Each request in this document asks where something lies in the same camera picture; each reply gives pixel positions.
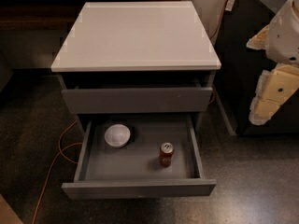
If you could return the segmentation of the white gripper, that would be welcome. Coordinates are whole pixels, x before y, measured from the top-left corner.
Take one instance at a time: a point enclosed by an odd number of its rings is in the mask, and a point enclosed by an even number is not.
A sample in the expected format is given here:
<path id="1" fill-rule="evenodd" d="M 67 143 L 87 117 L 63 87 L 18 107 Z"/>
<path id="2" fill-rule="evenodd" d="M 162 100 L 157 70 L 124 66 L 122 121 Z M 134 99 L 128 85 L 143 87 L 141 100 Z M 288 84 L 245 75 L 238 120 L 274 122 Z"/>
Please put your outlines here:
<path id="1" fill-rule="evenodd" d="M 272 71 L 263 70 L 249 108 L 249 121 L 261 126 L 299 90 L 299 0 L 287 0 L 280 11 L 246 44 L 248 49 L 265 49 L 277 62 Z"/>

